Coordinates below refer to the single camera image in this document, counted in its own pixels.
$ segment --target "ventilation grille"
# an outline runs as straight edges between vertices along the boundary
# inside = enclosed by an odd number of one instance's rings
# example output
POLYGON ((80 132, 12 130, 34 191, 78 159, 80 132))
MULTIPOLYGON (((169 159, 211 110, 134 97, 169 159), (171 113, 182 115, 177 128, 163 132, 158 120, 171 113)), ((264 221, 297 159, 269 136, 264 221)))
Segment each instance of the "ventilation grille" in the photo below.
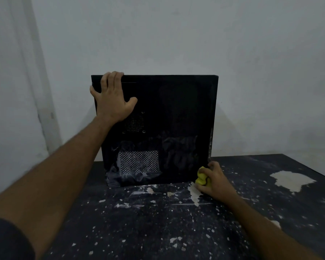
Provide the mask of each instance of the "ventilation grille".
POLYGON ((136 175, 159 172, 158 151, 119 152, 119 170, 121 174, 136 175))
POLYGON ((144 127, 142 115, 131 115, 125 122, 125 130, 127 132, 141 132, 144 127))

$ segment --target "black metal panel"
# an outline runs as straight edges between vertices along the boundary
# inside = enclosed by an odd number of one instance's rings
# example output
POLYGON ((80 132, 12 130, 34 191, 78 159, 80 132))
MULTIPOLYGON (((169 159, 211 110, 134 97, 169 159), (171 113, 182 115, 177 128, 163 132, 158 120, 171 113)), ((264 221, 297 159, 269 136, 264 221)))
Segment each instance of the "black metal panel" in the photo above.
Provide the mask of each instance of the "black metal panel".
MULTIPOLYGON (((101 77, 91 76, 98 92, 101 77)), ((124 75, 124 99, 137 97, 138 103, 102 144, 107 178, 121 186, 194 180, 208 161, 217 86, 216 75, 124 75), (119 151, 158 151, 161 172, 123 179, 118 174, 119 151)))

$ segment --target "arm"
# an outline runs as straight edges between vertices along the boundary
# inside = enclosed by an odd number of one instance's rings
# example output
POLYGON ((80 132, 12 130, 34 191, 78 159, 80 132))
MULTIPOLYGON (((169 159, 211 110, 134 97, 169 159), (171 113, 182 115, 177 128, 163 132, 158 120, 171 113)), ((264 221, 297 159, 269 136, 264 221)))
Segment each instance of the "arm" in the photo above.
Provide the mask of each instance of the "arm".
POLYGON ((102 142, 133 111, 124 101, 123 73, 106 73, 101 93, 90 87, 97 116, 80 133, 0 194, 0 218, 15 224, 32 244, 36 258, 48 249, 87 179, 102 142))
POLYGON ((321 259, 252 209, 229 183, 218 162, 211 161, 208 166, 212 170, 200 172, 211 178, 212 186, 197 184, 196 188, 229 207, 264 259, 321 259))

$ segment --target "yellow cloth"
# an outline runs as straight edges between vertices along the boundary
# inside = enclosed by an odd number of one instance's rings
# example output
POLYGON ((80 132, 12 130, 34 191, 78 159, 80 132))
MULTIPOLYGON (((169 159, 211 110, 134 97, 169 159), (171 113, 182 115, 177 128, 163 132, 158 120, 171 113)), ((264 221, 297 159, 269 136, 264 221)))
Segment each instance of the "yellow cloth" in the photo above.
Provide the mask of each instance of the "yellow cloth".
POLYGON ((200 169, 198 170, 198 178, 196 179, 195 183, 200 184, 200 185, 206 185, 207 187, 211 186, 211 179, 207 177, 206 174, 199 172, 200 169))

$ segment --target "dark sleeve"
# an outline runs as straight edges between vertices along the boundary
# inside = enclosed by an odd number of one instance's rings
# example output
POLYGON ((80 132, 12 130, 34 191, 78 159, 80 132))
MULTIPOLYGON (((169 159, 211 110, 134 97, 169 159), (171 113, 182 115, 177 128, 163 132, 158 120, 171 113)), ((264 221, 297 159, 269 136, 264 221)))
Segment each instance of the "dark sleeve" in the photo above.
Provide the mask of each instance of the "dark sleeve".
POLYGON ((35 251, 26 236, 14 224, 0 219, 0 259, 35 260, 35 251))

